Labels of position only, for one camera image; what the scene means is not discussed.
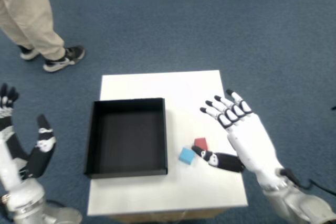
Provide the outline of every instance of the black box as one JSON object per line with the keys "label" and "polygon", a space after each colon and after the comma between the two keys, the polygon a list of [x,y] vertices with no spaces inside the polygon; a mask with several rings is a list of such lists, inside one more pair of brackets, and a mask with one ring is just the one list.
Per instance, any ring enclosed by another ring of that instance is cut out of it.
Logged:
{"label": "black box", "polygon": [[88,177],[168,173],[163,98],[96,101],[90,128]]}

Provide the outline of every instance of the blue cube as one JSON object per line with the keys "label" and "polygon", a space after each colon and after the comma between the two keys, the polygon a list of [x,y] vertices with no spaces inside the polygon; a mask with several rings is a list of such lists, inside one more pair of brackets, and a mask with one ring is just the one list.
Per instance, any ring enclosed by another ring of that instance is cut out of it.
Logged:
{"label": "blue cube", "polygon": [[183,163],[186,163],[188,165],[191,164],[193,158],[194,158],[194,152],[192,150],[189,150],[187,148],[183,148],[180,156],[178,157],[180,161],[182,161]]}

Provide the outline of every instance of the black sneaker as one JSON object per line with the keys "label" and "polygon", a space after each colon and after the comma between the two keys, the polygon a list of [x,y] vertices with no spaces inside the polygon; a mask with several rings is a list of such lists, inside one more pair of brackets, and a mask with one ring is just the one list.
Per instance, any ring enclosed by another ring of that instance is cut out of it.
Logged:
{"label": "black sneaker", "polygon": [[47,72],[56,72],[68,65],[74,65],[85,55],[84,47],[76,46],[65,49],[65,55],[59,60],[46,60],[43,69]]}
{"label": "black sneaker", "polygon": [[21,50],[21,54],[20,57],[24,60],[32,60],[34,59],[36,56],[38,56],[40,53],[38,51],[36,51],[35,48],[29,50],[23,46],[18,46]]}

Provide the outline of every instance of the white shoe sole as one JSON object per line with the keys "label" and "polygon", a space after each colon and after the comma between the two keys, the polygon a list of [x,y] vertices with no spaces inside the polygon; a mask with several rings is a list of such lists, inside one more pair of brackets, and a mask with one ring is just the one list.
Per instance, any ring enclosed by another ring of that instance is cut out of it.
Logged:
{"label": "white shoe sole", "polygon": [[33,49],[30,53],[28,54],[20,54],[20,57],[24,60],[32,60],[34,59],[36,56],[38,56],[40,53],[38,51],[36,51],[35,49]]}
{"label": "white shoe sole", "polygon": [[[84,55],[85,55],[85,50],[84,50],[84,51],[82,52],[82,54],[77,58],[77,62],[78,62],[79,60],[81,60],[81,59],[84,57]],[[66,64],[56,64],[56,65],[54,65],[53,67],[49,67],[49,66],[47,66],[46,64],[44,64],[44,65],[43,65],[43,69],[44,69],[45,71],[49,72],[49,73],[53,73],[53,72],[56,72],[56,71],[58,71],[58,70],[61,70],[61,69],[65,68],[65,67],[68,66],[68,65],[74,65],[74,64],[76,64],[74,61],[69,61],[69,62],[66,63]]]}

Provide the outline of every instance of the person's leg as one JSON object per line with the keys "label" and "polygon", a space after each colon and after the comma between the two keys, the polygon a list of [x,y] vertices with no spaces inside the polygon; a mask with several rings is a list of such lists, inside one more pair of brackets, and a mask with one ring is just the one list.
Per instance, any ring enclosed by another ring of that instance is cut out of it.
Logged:
{"label": "person's leg", "polygon": [[23,46],[26,49],[33,49],[33,45],[30,43],[29,39],[10,17],[3,0],[0,0],[0,28],[5,35],[18,46]]}
{"label": "person's leg", "polygon": [[59,60],[65,55],[64,41],[54,32],[49,0],[3,0],[3,2],[12,20],[29,39],[31,45],[46,59]]}
{"label": "person's leg", "polygon": [[34,46],[9,15],[3,0],[0,0],[0,28],[8,38],[19,46],[22,59],[32,60],[39,55],[39,52],[34,49]]}

